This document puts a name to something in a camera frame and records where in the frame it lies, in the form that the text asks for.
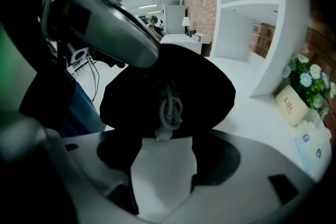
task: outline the blue fabric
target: blue fabric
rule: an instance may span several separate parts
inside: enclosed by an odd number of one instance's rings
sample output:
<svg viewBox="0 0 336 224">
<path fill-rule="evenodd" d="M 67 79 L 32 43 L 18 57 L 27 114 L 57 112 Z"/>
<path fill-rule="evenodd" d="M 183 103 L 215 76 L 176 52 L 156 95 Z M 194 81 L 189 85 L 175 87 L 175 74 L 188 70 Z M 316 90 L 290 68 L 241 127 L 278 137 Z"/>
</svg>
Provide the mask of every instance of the blue fabric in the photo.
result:
<svg viewBox="0 0 336 224">
<path fill-rule="evenodd" d="M 61 137 L 77 136 L 105 131 L 106 124 L 100 116 L 83 88 L 76 82 L 71 99 L 69 113 L 65 117 L 59 131 Z"/>
</svg>

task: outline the ceiling light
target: ceiling light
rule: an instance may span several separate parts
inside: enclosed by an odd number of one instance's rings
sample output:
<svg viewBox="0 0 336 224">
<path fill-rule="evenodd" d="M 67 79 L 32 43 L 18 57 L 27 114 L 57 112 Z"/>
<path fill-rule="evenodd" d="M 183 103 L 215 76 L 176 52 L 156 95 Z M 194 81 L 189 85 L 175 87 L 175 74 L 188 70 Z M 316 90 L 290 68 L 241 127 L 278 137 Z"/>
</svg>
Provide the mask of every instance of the ceiling light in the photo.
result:
<svg viewBox="0 0 336 224">
<path fill-rule="evenodd" d="M 150 7 L 157 7 L 157 4 L 152 4 L 152 5 L 146 5 L 146 6 L 140 6 L 139 8 L 150 8 Z"/>
</svg>

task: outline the tissue box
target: tissue box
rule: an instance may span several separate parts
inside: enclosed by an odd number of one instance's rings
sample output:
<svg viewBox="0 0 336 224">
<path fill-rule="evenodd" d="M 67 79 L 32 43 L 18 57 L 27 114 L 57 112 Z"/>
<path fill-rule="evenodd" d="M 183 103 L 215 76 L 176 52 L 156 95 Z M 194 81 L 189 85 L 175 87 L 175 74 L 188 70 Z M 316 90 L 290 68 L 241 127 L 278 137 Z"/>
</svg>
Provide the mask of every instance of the tissue box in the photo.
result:
<svg viewBox="0 0 336 224">
<path fill-rule="evenodd" d="M 202 34 L 202 33 L 196 33 L 193 35 L 193 39 L 199 42 L 211 42 L 211 36 Z"/>
</svg>

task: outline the white bookshelf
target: white bookshelf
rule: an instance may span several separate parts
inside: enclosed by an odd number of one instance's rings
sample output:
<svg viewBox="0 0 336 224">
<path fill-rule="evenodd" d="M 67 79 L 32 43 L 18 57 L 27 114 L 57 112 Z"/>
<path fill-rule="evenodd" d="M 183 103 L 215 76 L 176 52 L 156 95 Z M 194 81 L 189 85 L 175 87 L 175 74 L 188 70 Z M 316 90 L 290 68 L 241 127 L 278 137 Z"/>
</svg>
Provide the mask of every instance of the white bookshelf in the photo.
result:
<svg viewBox="0 0 336 224">
<path fill-rule="evenodd" d="M 217 0 L 211 57 L 234 72 L 248 96 L 271 94 L 304 44 L 308 19 L 309 0 Z M 276 26 L 266 59 L 248 50 L 256 22 Z"/>
</svg>

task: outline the potted plant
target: potted plant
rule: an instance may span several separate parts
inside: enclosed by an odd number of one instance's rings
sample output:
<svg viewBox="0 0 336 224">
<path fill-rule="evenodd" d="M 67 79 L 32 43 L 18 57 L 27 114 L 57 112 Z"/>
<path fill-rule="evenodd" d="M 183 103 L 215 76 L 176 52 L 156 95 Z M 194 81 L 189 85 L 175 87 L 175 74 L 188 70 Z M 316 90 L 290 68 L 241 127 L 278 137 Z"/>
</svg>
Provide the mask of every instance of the potted plant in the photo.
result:
<svg viewBox="0 0 336 224">
<path fill-rule="evenodd" d="M 307 115 L 309 108 L 315 109 L 322 119 L 328 114 L 329 108 L 322 105 L 324 100 L 328 101 L 327 97 L 334 98 L 336 84 L 318 65 L 310 65 L 306 56 L 298 54 L 292 57 L 283 75 L 290 85 L 276 96 L 276 103 L 291 126 L 296 126 Z"/>
</svg>

